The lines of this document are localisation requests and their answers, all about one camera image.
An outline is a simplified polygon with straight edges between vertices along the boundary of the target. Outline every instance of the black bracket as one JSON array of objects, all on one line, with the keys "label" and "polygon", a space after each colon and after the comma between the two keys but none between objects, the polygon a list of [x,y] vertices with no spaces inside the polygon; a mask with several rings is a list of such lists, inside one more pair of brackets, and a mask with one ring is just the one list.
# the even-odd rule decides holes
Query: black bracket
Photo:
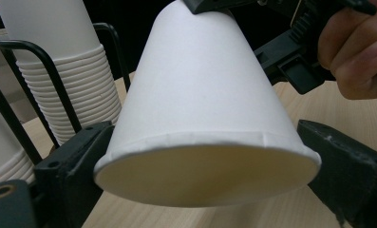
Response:
[{"label": "black bracket", "polygon": [[321,123],[300,120],[297,131],[322,159],[309,184],[315,195],[341,225],[377,228],[377,152]]}]

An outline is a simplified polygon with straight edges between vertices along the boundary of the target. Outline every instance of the inverted paper cup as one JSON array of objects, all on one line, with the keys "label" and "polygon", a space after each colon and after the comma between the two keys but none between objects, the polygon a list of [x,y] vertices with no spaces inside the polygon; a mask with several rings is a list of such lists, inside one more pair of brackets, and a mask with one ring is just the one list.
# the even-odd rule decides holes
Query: inverted paper cup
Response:
[{"label": "inverted paper cup", "polygon": [[103,190],[142,203],[249,203],[306,186],[321,160],[228,12],[157,17],[106,154]]}]

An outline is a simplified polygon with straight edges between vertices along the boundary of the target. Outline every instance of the stack of paper cups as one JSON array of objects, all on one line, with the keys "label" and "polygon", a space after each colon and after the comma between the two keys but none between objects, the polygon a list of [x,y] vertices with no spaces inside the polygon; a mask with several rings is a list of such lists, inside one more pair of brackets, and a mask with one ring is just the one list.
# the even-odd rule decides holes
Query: stack of paper cups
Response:
[{"label": "stack of paper cups", "polygon": [[[121,102],[82,0],[0,0],[0,13],[11,40],[32,42],[51,57],[82,127],[116,123]],[[75,132],[44,65],[29,51],[14,53],[49,127],[63,144]]]},{"label": "stack of paper cups", "polygon": [[0,182],[34,180],[33,164],[0,113]]}]

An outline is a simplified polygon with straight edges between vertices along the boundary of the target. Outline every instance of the wooden table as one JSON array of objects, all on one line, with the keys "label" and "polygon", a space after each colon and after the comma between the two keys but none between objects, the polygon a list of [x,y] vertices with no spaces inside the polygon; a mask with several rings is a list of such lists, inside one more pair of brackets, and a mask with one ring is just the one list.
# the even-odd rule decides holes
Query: wooden table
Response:
[{"label": "wooden table", "polygon": [[[122,103],[126,96],[123,81],[116,86]],[[336,83],[325,82],[306,95],[290,84],[274,89],[292,122],[299,119],[326,124],[377,151],[377,100],[344,99]],[[39,120],[25,123],[25,129],[43,156],[52,143]],[[272,199],[245,205],[216,208],[170,208],[136,203],[104,193],[84,227],[122,228],[335,228],[335,215],[309,187]]]}]

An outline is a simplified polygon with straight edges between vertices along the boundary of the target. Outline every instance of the finger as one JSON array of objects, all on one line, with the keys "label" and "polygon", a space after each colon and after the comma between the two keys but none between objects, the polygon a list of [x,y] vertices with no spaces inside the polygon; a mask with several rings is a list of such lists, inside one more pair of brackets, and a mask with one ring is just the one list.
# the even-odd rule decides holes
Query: finger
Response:
[{"label": "finger", "polygon": [[360,24],[341,46],[331,60],[330,70],[332,73],[335,75],[336,68],[375,42],[377,42],[377,14]]},{"label": "finger", "polygon": [[336,81],[345,98],[377,98],[377,42],[343,63]]},{"label": "finger", "polygon": [[[377,6],[377,0],[370,1]],[[353,31],[370,16],[344,8],[335,13],[322,30],[318,41],[318,60],[322,67],[330,64]]]}]

